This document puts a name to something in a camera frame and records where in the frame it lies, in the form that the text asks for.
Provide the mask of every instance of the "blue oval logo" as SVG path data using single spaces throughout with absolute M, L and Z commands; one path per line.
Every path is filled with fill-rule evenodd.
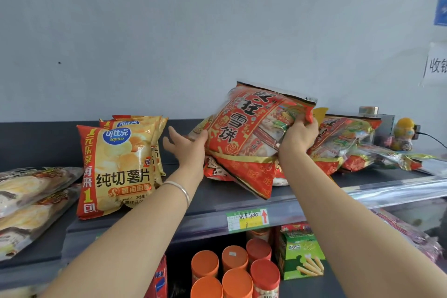
M 132 120 L 132 121 L 120 121 L 116 127 L 126 126 L 126 125 L 133 125 L 133 124 L 139 124 L 138 120 Z
M 119 145 L 126 142 L 131 137 L 131 130 L 127 127 L 105 131 L 102 135 L 104 141 L 111 145 Z

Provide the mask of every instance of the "white wall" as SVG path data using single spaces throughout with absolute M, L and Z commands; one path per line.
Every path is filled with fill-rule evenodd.
M 242 77 L 447 141 L 446 89 L 418 86 L 436 1 L 0 0 L 0 118 L 204 117 Z

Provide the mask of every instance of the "bangle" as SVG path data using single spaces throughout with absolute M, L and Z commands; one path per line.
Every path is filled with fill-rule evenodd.
M 165 184 L 171 184 L 171 185 L 174 185 L 176 188 L 180 188 L 181 190 L 182 190 L 182 192 L 185 194 L 185 197 L 186 197 L 186 201 L 187 201 L 187 207 L 186 207 L 186 209 L 190 206 L 190 204 L 191 204 L 191 199 L 190 199 L 190 196 L 189 196 L 189 194 L 187 193 L 187 191 L 185 190 L 185 188 L 183 187 L 183 186 L 181 186 L 180 184 L 177 184 L 175 181 L 171 181 L 171 180 L 168 180 L 168 181 L 165 181 L 164 183 L 163 183 L 163 185 L 165 185 Z

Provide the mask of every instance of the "green snack box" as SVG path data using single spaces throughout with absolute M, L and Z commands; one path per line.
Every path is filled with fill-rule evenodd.
M 326 267 L 326 257 L 313 233 L 282 232 L 276 258 L 283 280 L 314 277 L 312 273 L 320 276 Z

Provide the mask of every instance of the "forearm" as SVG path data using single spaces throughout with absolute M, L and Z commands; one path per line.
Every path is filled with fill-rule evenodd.
M 281 167 L 349 297 L 445 297 L 445 274 L 399 232 L 327 177 L 308 155 L 281 152 Z
M 170 177 L 192 199 L 197 177 L 177 169 Z M 42 297 L 135 297 L 146 292 L 187 207 L 172 185 L 157 189 L 64 269 Z

